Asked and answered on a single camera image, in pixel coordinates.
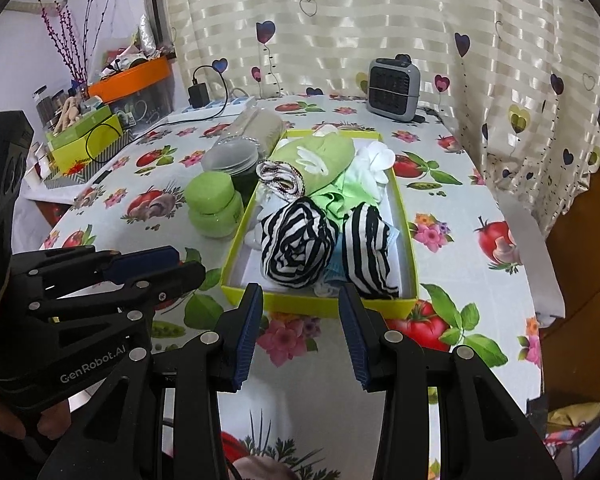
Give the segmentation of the person's left hand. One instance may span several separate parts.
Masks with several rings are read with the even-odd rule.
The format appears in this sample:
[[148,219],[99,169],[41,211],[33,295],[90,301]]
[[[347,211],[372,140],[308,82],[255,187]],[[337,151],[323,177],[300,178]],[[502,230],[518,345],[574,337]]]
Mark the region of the person's left hand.
[[[36,429],[43,437],[57,440],[71,425],[71,412],[68,400],[63,400],[51,408],[42,411]],[[0,431],[19,440],[26,437],[26,427],[12,411],[0,403]]]

